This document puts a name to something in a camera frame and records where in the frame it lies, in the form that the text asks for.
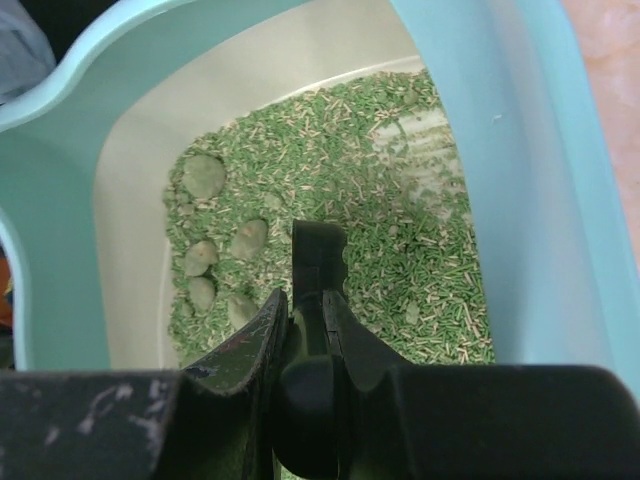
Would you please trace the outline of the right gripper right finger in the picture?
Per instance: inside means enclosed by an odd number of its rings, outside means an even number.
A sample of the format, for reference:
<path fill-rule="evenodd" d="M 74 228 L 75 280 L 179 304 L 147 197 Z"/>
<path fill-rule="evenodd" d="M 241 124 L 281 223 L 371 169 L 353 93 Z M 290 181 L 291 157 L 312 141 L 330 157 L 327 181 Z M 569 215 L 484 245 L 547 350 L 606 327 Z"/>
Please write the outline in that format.
<path fill-rule="evenodd" d="M 333 367 L 340 479 L 413 479 L 415 407 L 404 359 L 356 318 L 343 296 L 323 293 Z"/>

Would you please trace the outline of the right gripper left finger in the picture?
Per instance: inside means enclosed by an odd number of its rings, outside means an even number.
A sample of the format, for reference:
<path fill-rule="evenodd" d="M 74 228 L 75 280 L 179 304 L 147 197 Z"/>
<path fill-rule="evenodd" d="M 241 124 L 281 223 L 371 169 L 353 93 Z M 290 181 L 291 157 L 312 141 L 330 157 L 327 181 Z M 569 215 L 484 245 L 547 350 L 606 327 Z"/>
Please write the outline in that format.
<path fill-rule="evenodd" d="M 278 479 L 266 417 L 289 325 L 284 291 L 274 290 L 247 325 L 183 372 L 213 402 L 196 425 L 215 479 Z"/>

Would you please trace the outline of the black litter scoop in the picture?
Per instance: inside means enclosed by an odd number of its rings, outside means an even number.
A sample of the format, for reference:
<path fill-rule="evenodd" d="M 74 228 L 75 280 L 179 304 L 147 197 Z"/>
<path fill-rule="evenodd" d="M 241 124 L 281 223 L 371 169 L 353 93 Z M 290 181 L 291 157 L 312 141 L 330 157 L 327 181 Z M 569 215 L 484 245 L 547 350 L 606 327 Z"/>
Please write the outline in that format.
<path fill-rule="evenodd" d="M 303 479 L 338 477 L 334 373 L 323 297 L 344 292 L 344 231 L 296 220 L 292 226 L 292 313 L 271 397 L 274 453 Z"/>

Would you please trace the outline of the teal litter box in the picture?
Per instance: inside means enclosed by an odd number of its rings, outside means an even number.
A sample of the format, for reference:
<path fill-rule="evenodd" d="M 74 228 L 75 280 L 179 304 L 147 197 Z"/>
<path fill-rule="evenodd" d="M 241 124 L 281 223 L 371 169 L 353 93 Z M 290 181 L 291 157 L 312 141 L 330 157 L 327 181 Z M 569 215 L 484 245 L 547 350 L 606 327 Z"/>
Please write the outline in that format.
<path fill-rule="evenodd" d="M 20 369 L 157 368 L 160 195 L 196 136 L 297 90 L 431 73 L 461 155 L 504 363 L 639 383 L 639 279 L 557 1 L 121 1 L 1 109 L 1 241 Z"/>

